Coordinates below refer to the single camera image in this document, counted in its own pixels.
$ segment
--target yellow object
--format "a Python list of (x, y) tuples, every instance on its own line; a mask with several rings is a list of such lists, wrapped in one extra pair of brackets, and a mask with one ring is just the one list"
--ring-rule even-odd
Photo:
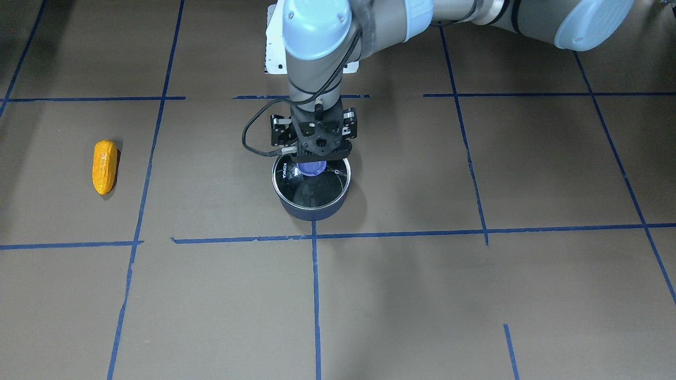
[(110, 140), (101, 140), (94, 146), (91, 180), (94, 189), (103, 195), (113, 188), (118, 166), (118, 148)]

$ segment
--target yellow vegetable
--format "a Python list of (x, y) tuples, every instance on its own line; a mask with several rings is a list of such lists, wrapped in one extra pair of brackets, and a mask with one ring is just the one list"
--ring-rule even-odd
[(118, 166), (118, 148), (110, 140), (101, 140), (94, 146), (94, 163), (91, 166), (91, 180), (94, 189), (103, 195), (113, 188)]

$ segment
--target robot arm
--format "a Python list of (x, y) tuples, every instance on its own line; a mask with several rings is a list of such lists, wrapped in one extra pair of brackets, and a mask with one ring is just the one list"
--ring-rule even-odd
[(585, 51), (605, 41), (632, 5), (633, 0), (285, 0), (291, 117), (270, 118), (272, 144), (284, 147), (274, 155), (291, 154), (294, 162), (346, 158), (357, 118), (340, 99), (343, 66), (408, 41), (432, 21), (494, 25)]

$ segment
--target purple lid knob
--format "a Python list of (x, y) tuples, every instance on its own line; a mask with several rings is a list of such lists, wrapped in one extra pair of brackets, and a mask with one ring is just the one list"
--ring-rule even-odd
[(298, 164), (298, 170), (306, 176), (318, 176), (326, 168), (326, 161), (300, 162)]

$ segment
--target white mounting plate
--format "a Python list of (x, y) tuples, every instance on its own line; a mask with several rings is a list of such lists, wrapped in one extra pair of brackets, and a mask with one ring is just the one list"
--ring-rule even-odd
[[(282, 9), (284, 0), (277, 0), (277, 4), (268, 7), (268, 22), (265, 30), (265, 72), (268, 74), (287, 73), (287, 54), (282, 40)], [(343, 69), (344, 74), (351, 74), (359, 70), (359, 61), (350, 62)]]

